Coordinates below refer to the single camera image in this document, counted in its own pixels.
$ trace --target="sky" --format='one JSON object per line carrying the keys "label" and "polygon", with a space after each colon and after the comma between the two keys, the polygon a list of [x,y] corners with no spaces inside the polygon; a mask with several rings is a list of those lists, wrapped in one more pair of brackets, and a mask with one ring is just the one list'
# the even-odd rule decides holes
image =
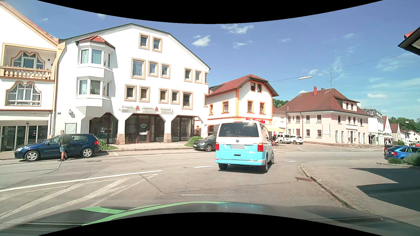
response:
{"label": "sky", "polygon": [[314,86],[329,89],[331,70],[332,87],[362,107],[420,118],[420,56],[398,47],[420,26],[418,0],[244,24],[146,21],[123,18],[124,12],[111,16],[36,0],[6,1],[62,39],[127,23],[169,32],[210,66],[209,86],[254,74],[270,82],[276,99],[291,100]]}

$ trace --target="turquoise and white van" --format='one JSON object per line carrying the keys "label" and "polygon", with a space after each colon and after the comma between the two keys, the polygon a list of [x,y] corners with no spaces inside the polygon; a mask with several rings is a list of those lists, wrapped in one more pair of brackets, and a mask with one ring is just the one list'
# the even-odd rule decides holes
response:
{"label": "turquoise and white van", "polygon": [[219,125],[216,163],[224,170],[228,164],[256,165],[266,173],[274,163],[274,152],[267,128],[259,121],[235,121]]}

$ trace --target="dark gray sedan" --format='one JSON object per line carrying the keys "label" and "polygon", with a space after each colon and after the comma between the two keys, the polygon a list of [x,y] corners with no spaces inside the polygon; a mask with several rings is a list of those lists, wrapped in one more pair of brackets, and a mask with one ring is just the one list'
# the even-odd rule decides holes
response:
{"label": "dark gray sedan", "polygon": [[197,150],[206,150],[211,152],[216,148],[216,136],[215,134],[207,136],[205,139],[197,140],[194,142],[193,147]]}

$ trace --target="denim shorts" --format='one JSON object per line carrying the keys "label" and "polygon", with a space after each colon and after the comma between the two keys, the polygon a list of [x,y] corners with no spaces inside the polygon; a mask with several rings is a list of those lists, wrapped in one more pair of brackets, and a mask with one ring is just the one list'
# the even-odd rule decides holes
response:
{"label": "denim shorts", "polygon": [[67,148],[67,144],[60,146],[60,152],[65,152]]}

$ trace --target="dark blue hatchback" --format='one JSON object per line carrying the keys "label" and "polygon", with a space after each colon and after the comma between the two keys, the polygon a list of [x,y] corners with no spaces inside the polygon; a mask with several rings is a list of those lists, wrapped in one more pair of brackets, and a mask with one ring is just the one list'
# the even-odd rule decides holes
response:
{"label": "dark blue hatchback", "polygon": [[[93,134],[69,134],[70,143],[67,146],[68,156],[91,157],[101,151],[99,139]],[[40,143],[18,147],[15,158],[27,161],[36,161],[45,157],[61,157],[58,146],[58,136],[44,140]]]}

